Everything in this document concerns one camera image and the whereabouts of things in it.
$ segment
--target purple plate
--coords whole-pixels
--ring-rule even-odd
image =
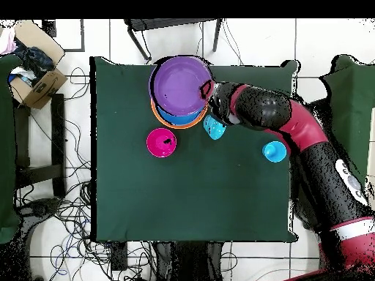
[[[157,66],[150,78],[149,92],[168,113],[186,116],[206,105],[199,88],[208,80],[212,80],[211,72],[202,60],[176,56]]]

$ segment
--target floor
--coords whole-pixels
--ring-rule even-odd
[[[103,56],[117,64],[144,64],[145,61],[127,34],[123,20],[84,20],[84,51],[66,52],[58,64],[58,69],[70,80],[59,90],[65,97],[71,97],[82,86],[84,93],[85,80],[89,78],[89,56]],[[280,65],[287,59],[297,59],[301,70],[297,77],[297,92],[306,102],[321,99],[327,92],[318,79],[320,75],[329,72],[334,56],[342,53],[353,55],[364,63],[375,59],[375,24],[369,19],[228,19],[228,26],[240,49],[244,64],[255,66]],[[57,20],[56,41],[66,50],[80,50],[81,22],[80,20]],[[204,57],[216,65],[237,65],[238,58],[230,48],[224,31],[220,32],[218,50],[212,52],[215,21],[204,24]],[[136,34],[143,44],[140,33]],[[197,45],[201,38],[198,24],[156,29],[144,33],[153,61],[164,56],[177,54],[196,54]],[[201,55],[201,44],[198,54]],[[90,94],[66,101],[66,119],[77,124],[81,129],[79,153],[85,160],[91,159],[90,146]],[[50,105],[42,110],[32,111],[35,120],[51,134],[51,123],[48,121]],[[35,120],[30,122],[30,154],[31,165],[48,165],[51,163],[50,143],[37,126]],[[71,123],[66,124],[76,137],[78,130]],[[371,130],[370,156],[368,165],[369,179],[375,178],[375,132]],[[67,176],[74,168],[81,165],[75,152],[75,140],[67,132]],[[90,180],[90,170],[77,170],[81,181]],[[77,176],[67,178],[68,187],[76,184]],[[78,191],[72,192],[74,199]],[[35,191],[29,195],[32,199],[52,196],[52,186],[49,181],[36,185]],[[299,220],[294,219],[293,230],[299,236],[293,244],[284,243],[233,243],[232,252],[237,261],[229,256],[222,259],[222,269],[232,264],[236,267],[223,272],[224,281],[281,281],[293,276],[304,274],[318,268],[319,255],[314,235],[302,227]],[[31,242],[31,267],[35,275],[41,275],[49,280],[56,271],[52,263],[60,264],[57,244],[66,242],[68,237],[63,224],[50,219],[34,232]],[[138,248],[137,243],[130,244],[130,251]],[[229,251],[230,244],[226,243],[223,252]],[[130,263],[138,263],[140,253],[130,255]],[[81,266],[81,275],[74,281],[109,281],[100,267],[93,263],[83,264],[83,258],[71,252],[66,259],[64,270],[53,281],[71,281],[70,276]],[[148,277],[149,270],[144,267],[142,274]]]

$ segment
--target blue cup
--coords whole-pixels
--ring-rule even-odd
[[[160,116],[173,125],[186,125],[191,123],[201,113],[202,109],[187,116],[174,116],[168,112],[165,112],[159,105],[157,105],[157,111],[159,112]]]
[[[222,125],[220,122],[216,121],[212,116],[208,115],[204,118],[203,128],[206,130],[208,135],[213,140],[217,140],[224,134],[226,130],[226,125]]]
[[[270,162],[281,162],[286,156],[286,147],[280,141],[267,143],[261,151]]]

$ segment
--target pink bowl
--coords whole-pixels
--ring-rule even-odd
[[[168,157],[176,149],[177,140],[173,132],[166,128],[157,128],[149,133],[147,149],[156,157]]]

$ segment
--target black chair leg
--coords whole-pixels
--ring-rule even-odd
[[[215,38],[214,38],[214,48],[213,51],[216,52],[216,49],[218,47],[218,40],[219,40],[219,32],[220,32],[220,26],[221,23],[223,22],[222,18],[218,18],[216,20],[216,30],[215,30]]]
[[[135,45],[137,46],[137,48],[141,52],[142,56],[144,57],[144,60],[151,60],[151,57],[148,57],[146,55],[146,53],[144,52],[144,49],[142,48],[141,44],[139,44],[139,41],[135,37],[135,35],[133,33],[133,30],[131,29],[130,26],[127,27],[127,33],[130,35],[130,37],[132,38],[133,42],[135,43]]]

